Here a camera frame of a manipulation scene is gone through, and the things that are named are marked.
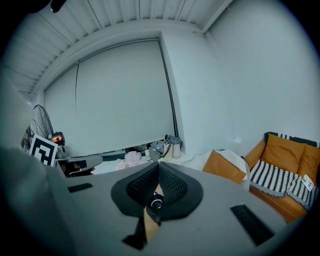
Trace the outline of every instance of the roller blind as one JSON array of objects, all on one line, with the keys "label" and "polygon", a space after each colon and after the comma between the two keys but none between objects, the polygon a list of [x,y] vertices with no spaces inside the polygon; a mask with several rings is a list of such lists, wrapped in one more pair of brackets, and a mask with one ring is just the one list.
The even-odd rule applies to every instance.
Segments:
[{"label": "roller blind", "polygon": [[[63,133],[67,131],[66,144],[73,156],[129,148],[174,135],[171,100],[157,41],[126,44],[86,59],[79,64],[76,86],[71,81],[65,88],[61,85],[66,83],[66,75],[46,92],[45,105],[52,108],[51,113],[57,111],[52,103],[47,104],[54,98],[50,94],[57,93],[53,88],[58,86],[63,93],[68,90],[65,97],[70,103],[65,107],[69,111],[63,115],[72,118],[58,127]],[[53,116],[52,125],[58,122],[58,114]]]},{"label": "roller blind", "polygon": [[83,149],[76,112],[77,66],[60,77],[44,94],[44,107],[55,132],[63,132],[70,156],[81,156]]}]

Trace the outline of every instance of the white wall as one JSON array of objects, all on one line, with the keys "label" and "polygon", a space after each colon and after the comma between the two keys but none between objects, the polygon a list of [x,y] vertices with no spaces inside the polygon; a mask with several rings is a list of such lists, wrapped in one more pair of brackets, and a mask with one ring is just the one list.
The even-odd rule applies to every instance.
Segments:
[{"label": "white wall", "polygon": [[269,131],[320,141],[317,53],[282,6],[235,0],[206,37],[227,94],[229,139],[241,143],[239,154]]},{"label": "white wall", "polygon": [[168,73],[179,133],[179,124],[183,125],[186,154],[193,157],[225,148],[229,127],[228,95],[224,94],[219,63],[211,54],[211,46],[200,34],[170,30],[162,31],[161,41],[167,53],[164,55],[167,68],[172,71]]},{"label": "white wall", "polygon": [[45,91],[44,90],[39,90],[33,97],[31,100],[31,107],[34,108],[35,105],[41,105],[41,106],[45,106]]}]

